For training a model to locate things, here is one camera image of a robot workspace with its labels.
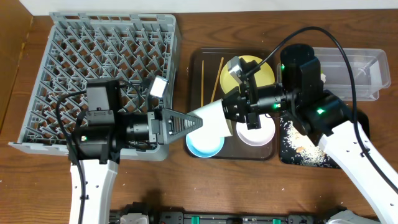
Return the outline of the white paper cup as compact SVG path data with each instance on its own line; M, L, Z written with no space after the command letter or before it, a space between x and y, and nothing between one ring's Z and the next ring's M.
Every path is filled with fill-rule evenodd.
M223 111L223 100L217 100L189 112L189 115L202 119L203 125L190 135L200 139L230 137L233 135L231 121L226 119Z

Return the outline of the white bowl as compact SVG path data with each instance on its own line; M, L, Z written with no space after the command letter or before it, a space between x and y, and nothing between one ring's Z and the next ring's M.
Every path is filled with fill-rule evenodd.
M239 138L250 146L264 146L271 142L275 134L275 122L266 114L260 115L259 129L248 129L246 123L236 123L236 132Z

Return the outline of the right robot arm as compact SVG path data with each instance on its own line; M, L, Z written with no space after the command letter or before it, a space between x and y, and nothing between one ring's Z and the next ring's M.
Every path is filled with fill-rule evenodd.
M397 172L381 156L358 123L356 108L324 89L314 49L294 44L280 53L282 81L258 87L255 60L234 57L227 63L238 86L223 100L224 116L261 127L262 114L282 113L295 129L330 156L371 205L381 223L397 223Z

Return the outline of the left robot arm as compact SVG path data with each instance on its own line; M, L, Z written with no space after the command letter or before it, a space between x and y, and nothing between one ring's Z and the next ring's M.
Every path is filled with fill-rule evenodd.
M122 148L129 143L170 144L201 128L203 121L167 108L123 113L121 84L115 78L90 80L84 92L88 124L75 126L68 145L73 187L69 222L108 223Z

